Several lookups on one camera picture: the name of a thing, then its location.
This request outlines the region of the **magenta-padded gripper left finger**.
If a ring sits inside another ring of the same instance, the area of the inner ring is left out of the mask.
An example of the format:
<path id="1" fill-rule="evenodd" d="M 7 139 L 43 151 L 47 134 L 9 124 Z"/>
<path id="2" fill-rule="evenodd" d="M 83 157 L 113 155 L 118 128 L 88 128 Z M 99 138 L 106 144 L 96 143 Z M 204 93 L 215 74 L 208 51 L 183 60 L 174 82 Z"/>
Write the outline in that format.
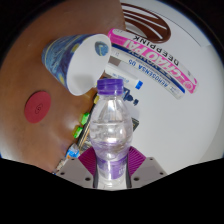
<path id="1" fill-rule="evenodd" d="M 56 175 L 84 188 L 98 187 L 97 159 L 92 147 L 78 158 L 68 159 Z"/>

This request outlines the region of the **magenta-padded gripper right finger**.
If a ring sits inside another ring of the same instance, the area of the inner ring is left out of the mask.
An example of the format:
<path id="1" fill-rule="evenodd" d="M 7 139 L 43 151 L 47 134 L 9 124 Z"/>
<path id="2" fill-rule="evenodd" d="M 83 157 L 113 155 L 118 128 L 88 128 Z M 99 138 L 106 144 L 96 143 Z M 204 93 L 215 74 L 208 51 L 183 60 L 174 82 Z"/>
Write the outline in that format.
<path id="1" fill-rule="evenodd" d="M 135 189 L 165 177 L 167 173 L 153 157 L 146 157 L 131 147 L 127 156 L 126 186 Z"/>

